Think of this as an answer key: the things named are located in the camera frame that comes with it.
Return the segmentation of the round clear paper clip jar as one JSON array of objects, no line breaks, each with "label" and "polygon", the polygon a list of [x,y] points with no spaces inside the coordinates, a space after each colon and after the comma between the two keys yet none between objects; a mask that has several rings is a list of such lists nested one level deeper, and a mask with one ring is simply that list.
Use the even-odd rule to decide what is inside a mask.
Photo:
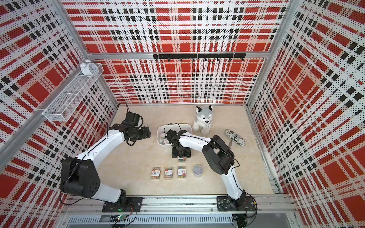
[{"label": "round clear paper clip jar", "polygon": [[202,166],[200,165],[195,165],[193,167],[193,175],[196,177],[196,178],[200,178],[203,174],[203,168]]}]

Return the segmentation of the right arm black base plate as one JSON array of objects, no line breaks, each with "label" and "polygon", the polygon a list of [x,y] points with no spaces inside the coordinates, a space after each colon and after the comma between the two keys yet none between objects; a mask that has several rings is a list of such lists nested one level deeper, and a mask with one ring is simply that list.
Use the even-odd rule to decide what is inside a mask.
[{"label": "right arm black base plate", "polygon": [[219,212],[226,211],[243,211],[243,212],[255,212],[256,205],[253,197],[246,196],[242,199],[234,200],[231,197],[219,196],[216,198],[217,209]]}]

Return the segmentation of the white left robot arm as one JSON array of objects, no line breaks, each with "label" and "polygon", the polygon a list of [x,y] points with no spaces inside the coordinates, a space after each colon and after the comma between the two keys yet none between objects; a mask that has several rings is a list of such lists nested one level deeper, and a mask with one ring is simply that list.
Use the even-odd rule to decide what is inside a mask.
[{"label": "white left robot arm", "polygon": [[98,142],[77,157],[61,162],[60,191],[86,199],[101,200],[125,207],[126,191],[104,184],[98,167],[119,145],[133,146],[137,141],[151,137],[149,127],[136,113],[126,113],[122,123],[112,125]]}]

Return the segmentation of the square paper clip box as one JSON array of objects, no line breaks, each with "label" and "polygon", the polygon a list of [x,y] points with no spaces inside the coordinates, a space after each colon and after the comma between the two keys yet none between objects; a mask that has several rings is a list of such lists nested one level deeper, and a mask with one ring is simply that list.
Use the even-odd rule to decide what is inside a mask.
[{"label": "square paper clip box", "polygon": [[186,178],[186,167],[185,166],[177,167],[177,177],[179,179],[185,179]]}]

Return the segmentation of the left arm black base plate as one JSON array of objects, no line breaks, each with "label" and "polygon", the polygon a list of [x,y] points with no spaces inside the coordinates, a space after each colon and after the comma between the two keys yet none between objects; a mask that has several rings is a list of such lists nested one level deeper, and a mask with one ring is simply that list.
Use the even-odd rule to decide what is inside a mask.
[{"label": "left arm black base plate", "polygon": [[104,202],[103,213],[140,212],[143,197],[123,197],[119,202]]}]

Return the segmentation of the white plastic storage box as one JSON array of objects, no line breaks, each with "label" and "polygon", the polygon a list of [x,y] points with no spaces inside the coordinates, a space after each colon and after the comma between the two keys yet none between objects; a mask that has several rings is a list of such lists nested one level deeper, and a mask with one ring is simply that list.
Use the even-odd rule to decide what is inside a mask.
[{"label": "white plastic storage box", "polygon": [[170,123],[168,125],[160,126],[156,133],[156,141],[161,146],[168,146],[170,143],[166,138],[166,133],[169,130],[176,131],[185,130],[188,133],[192,133],[192,127],[187,123]]}]

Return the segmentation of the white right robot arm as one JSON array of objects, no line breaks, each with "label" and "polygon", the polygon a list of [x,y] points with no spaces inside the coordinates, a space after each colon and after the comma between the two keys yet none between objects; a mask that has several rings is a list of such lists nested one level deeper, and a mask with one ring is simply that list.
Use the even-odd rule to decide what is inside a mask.
[{"label": "white right robot arm", "polygon": [[247,201],[246,192],[240,186],[235,171],[237,161],[234,153],[222,138],[217,135],[212,138],[200,137],[185,130],[169,130],[165,135],[178,153],[188,148],[202,152],[210,168],[222,177],[227,196],[234,206],[240,207]]}]

